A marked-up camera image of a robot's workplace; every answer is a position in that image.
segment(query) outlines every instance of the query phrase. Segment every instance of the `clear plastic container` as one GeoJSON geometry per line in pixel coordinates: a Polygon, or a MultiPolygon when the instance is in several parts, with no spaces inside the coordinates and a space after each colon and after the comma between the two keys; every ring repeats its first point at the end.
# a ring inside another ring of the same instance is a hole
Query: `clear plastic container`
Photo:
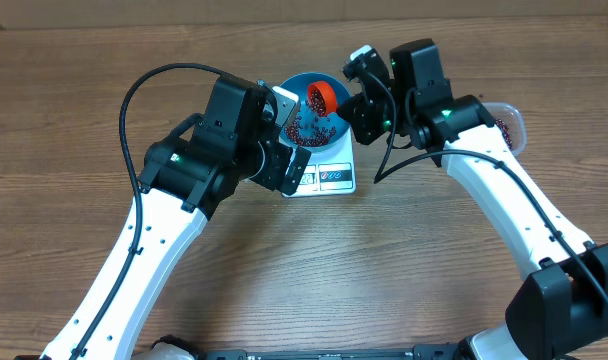
{"type": "Polygon", "coordinates": [[[526,147],[526,127],[524,118],[515,106],[506,103],[482,103],[484,107],[495,117],[508,125],[509,135],[513,141],[513,156],[521,153],[526,147]]]}

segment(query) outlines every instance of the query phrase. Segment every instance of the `beige wall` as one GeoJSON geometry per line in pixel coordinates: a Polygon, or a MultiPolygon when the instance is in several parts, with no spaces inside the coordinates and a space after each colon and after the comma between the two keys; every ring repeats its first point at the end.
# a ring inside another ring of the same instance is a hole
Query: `beige wall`
{"type": "Polygon", "coordinates": [[[0,0],[6,29],[608,14],[608,0],[0,0]]]}

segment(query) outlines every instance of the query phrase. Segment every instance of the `wooden tabletop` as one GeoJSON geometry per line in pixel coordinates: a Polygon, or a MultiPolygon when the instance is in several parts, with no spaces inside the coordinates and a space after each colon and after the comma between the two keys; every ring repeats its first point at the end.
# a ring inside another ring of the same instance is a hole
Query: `wooden tabletop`
{"type": "MultiPolygon", "coordinates": [[[[1,31],[0,359],[40,353],[113,247],[132,196],[117,115],[140,75],[200,62],[272,83],[304,71],[341,79],[357,47],[385,55],[424,37],[457,96],[522,111],[521,163],[608,242],[608,17],[1,31]]],[[[127,118],[137,169],[152,142],[204,109],[213,80],[181,70],[141,88],[127,118]]],[[[178,263],[137,350],[169,333],[206,350],[392,348],[500,323],[521,285],[506,246],[430,161],[373,185],[384,148],[355,145],[351,196],[285,200],[240,184],[178,263]]],[[[608,359],[608,339],[577,356],[608,359]]]]}

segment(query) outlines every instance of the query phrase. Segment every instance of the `wood grain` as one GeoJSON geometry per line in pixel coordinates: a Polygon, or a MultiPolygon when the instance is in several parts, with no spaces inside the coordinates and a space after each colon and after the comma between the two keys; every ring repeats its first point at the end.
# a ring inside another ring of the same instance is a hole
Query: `wood grain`
{"type": "MultiPolygon", "coordinates": [[[[117,114],[137,77],[193,61],[273,83],[341,78],[364,43],[385,53],[422,37],[439,44],[457,95],[522,110],[524,167],[608,242],[608,17],[0,31],[0,359],[41,352],[112,249],[131,198],[117,114]]],[[[203,109],[213,79],[177,71],[141,88],[127,120],[137,168],[203,109]]],[[[498,324],[521,281],[497,233],[429,162],[372,185],[384,147],[355,146],[352,196],[285,200],[241,184],[177,265],[137,349],[167,333],[204,349],[389,348],[498,324]]],[[[608,359],[608,339],[577,355],[608,359]]]]}
{"type": "Polygon", "coordinates": [[[608,15],[608,0],[0,0],[6,29],[608,15]]]}

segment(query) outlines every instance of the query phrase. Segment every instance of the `container of beans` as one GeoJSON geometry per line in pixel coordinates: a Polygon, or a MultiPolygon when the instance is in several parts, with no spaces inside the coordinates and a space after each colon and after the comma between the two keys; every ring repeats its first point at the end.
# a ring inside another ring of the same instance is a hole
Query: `container of beans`
{"type": "Polygon", "coordinates": [[[506,103],[482,103],[486,110],[495,118],[495,124],[502,131],[506,145],[514,156],[526,147],[526,127],[524,118],[517,108],[506,103]]]}
{"type": "Polygon", "coordinates": [[[301,102],[295,120],[285,124],[280,134],[287,145],[304,146],[317,153],[332,148],[343,136],[350,136],[349,124],[335,113],[338,104],[350,97],[339,80],[310,72],[295,75],[281,86],[299,96],[301,102]]]}

